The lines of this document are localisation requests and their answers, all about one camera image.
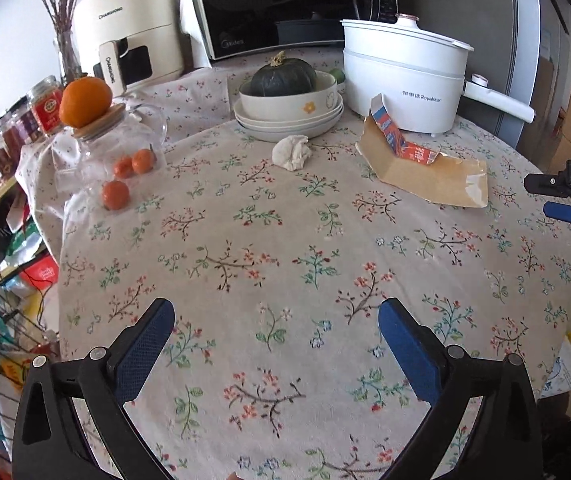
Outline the brown cardboard piece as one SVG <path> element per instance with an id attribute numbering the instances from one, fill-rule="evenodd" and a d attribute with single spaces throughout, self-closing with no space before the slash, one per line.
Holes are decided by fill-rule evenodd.
<path id="1" fill-rule="evenodd" d="M 438 154 L 431 165 L 393 154 L 383 133 L 368 117 L 356 143 L 378 179 L 430 203 L 465 208 L 485 208 L 488 200 L 487 162 Z"/>

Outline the red blue small carton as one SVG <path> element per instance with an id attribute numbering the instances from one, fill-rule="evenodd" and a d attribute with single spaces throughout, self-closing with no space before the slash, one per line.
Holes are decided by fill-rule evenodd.
<path id="1" fill-rule="evenodd" d="M 394 122 L 387 110 L 382 94 L 377 94 L 370 101 L 370 115 L 383 133 L 385 140 L 398 158 L 419 162 L 422 165 L 431 165 L 436 162 L 438 153 L 419 144 L 407 141 L 400 128 Z"/>

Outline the small mandarin in jar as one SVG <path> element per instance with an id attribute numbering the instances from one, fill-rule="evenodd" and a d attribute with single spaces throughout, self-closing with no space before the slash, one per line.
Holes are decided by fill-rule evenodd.
<path id="1" fill-rule="evenodd" d="M 113 180 L 104 183 L 101 188 L 101 200 L 107 210 L 117 211 L 130 202 L 130 192 L 126 183 Z"/>

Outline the white electric cooking pot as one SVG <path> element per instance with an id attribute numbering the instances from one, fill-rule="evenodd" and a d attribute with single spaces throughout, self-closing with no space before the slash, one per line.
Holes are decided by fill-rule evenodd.
<path id="1" fill-rule="evenodd" d="M 465 74 L 470 44 L 421 29 L 413 15 L 399 14 L 394 24 L 344 20 L 342 26 L 344 100 L 361 117 L 380 96 L 400 129 L 442 134 L 453 128 L 459 102 L 468 98 L 534 121 L 532 107 L 489 88 L 479 74 Z"/>

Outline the floral tablecloth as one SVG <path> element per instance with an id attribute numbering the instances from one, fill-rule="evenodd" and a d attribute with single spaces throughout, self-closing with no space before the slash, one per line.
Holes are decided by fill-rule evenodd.
<path id="1" fill-rule="evenodd" d="M 60 184 L 78 159 L 57 136 L 22 154 L 19 181 L 59 266 L 62 356 L 110 344 L 151 302 L 176 322 L 127 405 L 174 479 L 375 479 L 427 405 L 378 330 L 398 298 L 445 344 L 521 356 L 547 392 L 571 338 L 571 227 L 525 191 L 532 164 L 465 119 L 424 144 L 488 165 L 488 203 L 434 205 L 381 182 L 344 114 L 300 170 L 230 117 L 255 54 L 134 96 L 167 125 L 161 165 L 104 209 L 90 182 Z"/>

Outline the grey refrigerator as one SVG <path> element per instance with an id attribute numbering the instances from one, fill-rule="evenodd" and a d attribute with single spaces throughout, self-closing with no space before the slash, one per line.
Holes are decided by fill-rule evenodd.
<path id="1" fill-rule="evenodd" d="M 401 12 L 419 18 L 429 32 L 471 44 L 465 79 L 485 77 L 488 87 L 535 110 L 531 124 L 467 98 L 458 114 L 472 120 L 514 148 L 526 133 L 545 122 L 548 101 L 555 93 L 555 72 L 540 62 L 550 55 L 551 32 L 558 22 L 551 0 L 398 0 Z"/>

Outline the glass jar with cork lid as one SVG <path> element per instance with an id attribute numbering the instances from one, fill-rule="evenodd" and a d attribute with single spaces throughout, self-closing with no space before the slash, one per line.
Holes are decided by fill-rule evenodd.
<path id="1" fill-rule="evenodd" d="M 57 141 L 60 153 L 69 157 L 58 162 L 54 170 L 57 191 L 94 200 L 107 209 L 101 200 L 102 185 L 118 180 L 129 188 L 127 208 L 134 202 L 135 186 L 147 174 L 116 179 L 113 176 L 114 163 L 123 156 L 132 157 L 141 148 L 151 148 L 156 154 L 156 166 L 148 174 L 163 168 L 163 143 L 167 129 L 167 119 L 159 107 L 150 104 L 112 105 L 106 114 L 88 126 L 74 129 Z"/>

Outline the crumpled white tissue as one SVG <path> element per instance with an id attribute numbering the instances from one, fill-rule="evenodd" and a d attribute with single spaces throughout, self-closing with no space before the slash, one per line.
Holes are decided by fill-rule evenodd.
<path id="1" fill-rule="evenodd" d="M 307 136 L 287 136 L 272 149 L 272 163 L 287 171 L 301 170 L 311 156 Z"/>

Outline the large orange fruit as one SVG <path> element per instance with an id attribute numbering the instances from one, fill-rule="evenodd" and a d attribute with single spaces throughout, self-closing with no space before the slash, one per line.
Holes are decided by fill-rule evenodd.
<path id="1" fill-rule="evenodd" d="M 59 117 L 63 125 L 83 128 L 106 114 L 112 104 L 112 90 L 92 76 L 70 82 L 62 92 Z"/>

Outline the stacked white plates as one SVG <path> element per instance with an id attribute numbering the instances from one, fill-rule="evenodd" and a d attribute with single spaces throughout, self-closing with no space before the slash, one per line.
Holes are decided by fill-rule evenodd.
<path id="1" fill-rule="evenodd" d="M 337 104 L 332 110 L 312 118 L 290 120 L 290 122 L 267 122 L 251 119 L 238 101 L 234 105 L 234 115 L 243 133 L 256 140 L 277 143 L 287 136 L 307 136 L 314 139 L 330 131 L 337 125 L 344 112 L 343 96 L 337 96 Z"/>

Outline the red label glass jar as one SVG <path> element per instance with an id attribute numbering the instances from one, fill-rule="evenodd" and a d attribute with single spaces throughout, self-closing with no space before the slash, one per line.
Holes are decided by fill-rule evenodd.
<path id="1" fill-rule="evenodd" d="M 45 136 L 53 136 L 62 130 L 59 107 L 62 89 L 55 76 L 48 76 L 39 81 L 28 92 L 32 113 Z"/>

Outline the white ceramic bowl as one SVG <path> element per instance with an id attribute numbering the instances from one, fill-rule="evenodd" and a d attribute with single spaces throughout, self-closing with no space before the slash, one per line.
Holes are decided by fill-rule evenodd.
<path id="1" fill-rule="evenodd" d="M 234 112 L 262 122 L 294 122 L 325 115 L 339 105 L 337 82 L 332 74 L 317 70 L 316 88 L 293 96 L 250 96 L 250 84 L 239 91 Z"/>

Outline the dark green pumpkin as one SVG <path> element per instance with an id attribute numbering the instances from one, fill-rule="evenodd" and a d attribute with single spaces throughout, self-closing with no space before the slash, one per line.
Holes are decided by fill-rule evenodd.
<path id="1" fill-rule="evenodd" d="M 316 81 L 313 66 L 300 58 L 287 58 L 281 51 L 252 76 L 250 95 L 296 96 L 314 91 Z"/>

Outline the white air fryer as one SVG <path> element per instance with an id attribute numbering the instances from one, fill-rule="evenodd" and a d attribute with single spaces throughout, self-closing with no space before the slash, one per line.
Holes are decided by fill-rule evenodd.
<path id="1" fill-rule="evenodd" d="M 175 0 L 80 0 L 73 39 L 84 72 L 102 79 L 113 96 L 184 71 Z"/>

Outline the black microwave oven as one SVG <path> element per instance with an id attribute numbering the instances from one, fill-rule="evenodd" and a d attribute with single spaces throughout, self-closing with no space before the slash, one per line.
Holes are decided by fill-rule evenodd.
<path id="1" fill-rule="evenodd" d="M 276 47 L 337 44 L 341 22 L 392 23 L 398 0 L 192 0 L 205 58 L 231 56 Z"/>

